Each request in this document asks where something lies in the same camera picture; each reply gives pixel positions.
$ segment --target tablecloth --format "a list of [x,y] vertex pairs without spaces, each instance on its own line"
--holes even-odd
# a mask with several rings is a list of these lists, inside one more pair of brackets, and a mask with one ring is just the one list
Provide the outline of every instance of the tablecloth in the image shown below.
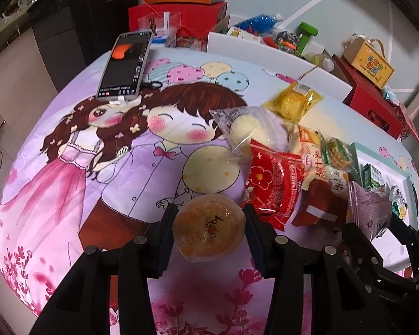
[[[145,79],[161,81],[161,91],[143,90],[127,106],[96,101],[104,54],[53,100],[11,168],[0,206],[0,269],[36,315],[86,245],[122,246],[170,202],[183,205],[207,192],[242,202],[246,169],[220,164],[228,146],[209,110],[260,105],[288,84],[261,67],[187,49],[153,50],[149,58]],[[410,174],[419,201],[419,178],[402,144],[347,106],[327,96],[301,123],[390,157]],[[285,235],[314,249],[341,241],[290,223]],[[386,267],[400,269],[408,254],[385,236],[373,244]],[[309,279],[305,284],[308,334]],[[261,334],[272,290],[246,240],[213,263],[190,263],[174,247],[163,277],[149,280],[157,330],[169,335]],[[111,301],[109,324],[118,334],[115,293]]]

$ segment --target red box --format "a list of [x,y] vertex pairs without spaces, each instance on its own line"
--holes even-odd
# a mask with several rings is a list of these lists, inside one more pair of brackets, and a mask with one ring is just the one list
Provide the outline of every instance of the red box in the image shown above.
[[128,10],[128,26],[131,32],[138,30],[138,19],[153,12],[181,12],[181,28],[177,37],[208,38],[208,33],[227,13],[227,3],[199,5],[191,3],[159,3],[138,5]]
[[347,95],[343,103],[397,139],[402,132],[402,123],[398,120],[395,108],[383,99],[374,84],[355,70],[344,58],[334,55],[333,59],[352,86],[351,93]]

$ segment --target yellow gift box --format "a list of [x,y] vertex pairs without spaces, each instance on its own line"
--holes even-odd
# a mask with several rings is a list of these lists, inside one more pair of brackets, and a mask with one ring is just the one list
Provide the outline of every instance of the yellow gift box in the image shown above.
[[[374,49],[373,42],[380,45],[382,54]],[[394,68],[385,59],[383,44],[378,39],[356,38],[347,45],[343,57],[380,89],[385,86],[394,73]]]

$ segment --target screw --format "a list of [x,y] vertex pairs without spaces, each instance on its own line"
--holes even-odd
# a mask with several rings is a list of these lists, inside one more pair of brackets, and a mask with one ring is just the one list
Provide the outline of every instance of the screw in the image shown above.
[[324,251],[325,251],[327,254],[329,254],[329,255],[334,255],[334,254],[336,254],[336,253],[337,253],[337,250],[336,250],[334,247],[332,247],[332,246],[326,246],[326,247],[324,248]]
[[144,244],[147,242],[147,238],[144,235],[139,235],[134,239],[135,244]]
[[84,249],[84,252],[88,255],[92,255],[93,253],[95,253],[98,250],[97,246],[87,246]]
[[278,244],[287,244],[289,239],[284,235],[278,235],[275,237],[275,242]]

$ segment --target brown pants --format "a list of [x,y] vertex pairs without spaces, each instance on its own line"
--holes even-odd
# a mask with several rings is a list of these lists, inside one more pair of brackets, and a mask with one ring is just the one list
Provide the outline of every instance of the brown pants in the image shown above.
[[[100,198],[79,231],[79,239],[83,248],[94,245],[111,250],[143,235],[148,226],[144,221],[119,214]],[[118,276],[110,278],[110,303],[118,304]]]

